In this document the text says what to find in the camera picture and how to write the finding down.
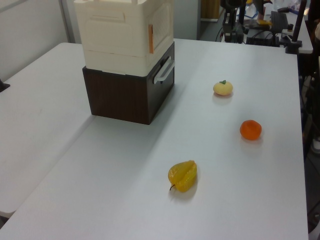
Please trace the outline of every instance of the cable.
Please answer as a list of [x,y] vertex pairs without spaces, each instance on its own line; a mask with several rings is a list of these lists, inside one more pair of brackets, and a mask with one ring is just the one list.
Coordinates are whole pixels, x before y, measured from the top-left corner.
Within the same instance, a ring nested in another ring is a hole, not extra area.
[[272,32],[268,33],[268,34],[265,36],[265,38],[264,38],[264,40],[263,40],[263,44],[264,44],[264,45],[266,45],[265,42],[266,42],[266,40],[267,40],[267,37],[268,37],[270,34],[272,34]]
[[222,30],[222,28],[220,28],[220,30],[218,31],[218,34],[217,34],[216,37],[215,37],[215,41],[218,40],[218,36],[219,36],[219,33],[220,33],[221,30]]
[[254,43],[254,39],[256,38],[256,36],[258,36],[259,34],[265,32],[266,30],[262,30],[262,31],[259,31],[257,32],[255,35],[253,35],[250,39],[250,41],[248,42],[248,44],[253,44]]

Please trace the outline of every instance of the white table surface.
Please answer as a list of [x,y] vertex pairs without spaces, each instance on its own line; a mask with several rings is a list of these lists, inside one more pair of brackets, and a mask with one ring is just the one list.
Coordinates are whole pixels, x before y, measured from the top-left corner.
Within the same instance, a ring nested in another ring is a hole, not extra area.
[[[96,117],[1,240],[308,239],[297,57],[176,39],[175,60],[151,125]],[[231,97],[213,94],[221,80]],[[254,142],[239,132],[249,119]],[[169,191],[168,170],[190,159],[197,183]]]
[[0,216],[10,217],[93,120],[81,45],[62,43],[0,93]]

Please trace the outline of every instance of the white wall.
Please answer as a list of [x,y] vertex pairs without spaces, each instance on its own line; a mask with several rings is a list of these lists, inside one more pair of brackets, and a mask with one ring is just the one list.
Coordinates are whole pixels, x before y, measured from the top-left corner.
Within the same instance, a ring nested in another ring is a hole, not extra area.
[[201,0],[174,0],[173,37],[200,38]]
[[26,0],[0,9],[1,80],[63,42],[68,39],[59,0]]
[[[66,23],[72,42],[80,44],[74,0],[62,0]],[[173,36],[177,39],[198,40],[200,34],[201,0],[174,0]]]

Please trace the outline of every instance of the wooden box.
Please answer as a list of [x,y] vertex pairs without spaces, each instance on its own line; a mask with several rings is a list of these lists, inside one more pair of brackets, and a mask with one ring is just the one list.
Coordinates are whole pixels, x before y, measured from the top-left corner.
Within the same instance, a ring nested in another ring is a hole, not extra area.
[[91,113],[96,116],[149,125],[175,84],[173,68],[163,81],[154,78],[171,57],[175,43],[145,77],[82,69]]

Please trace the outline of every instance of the white container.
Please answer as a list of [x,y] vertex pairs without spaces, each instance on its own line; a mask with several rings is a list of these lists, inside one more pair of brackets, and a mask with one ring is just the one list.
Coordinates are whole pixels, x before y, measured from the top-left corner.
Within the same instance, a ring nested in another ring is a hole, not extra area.
[[174,41],[174,0],[75,0],[88,69],[145,77]]

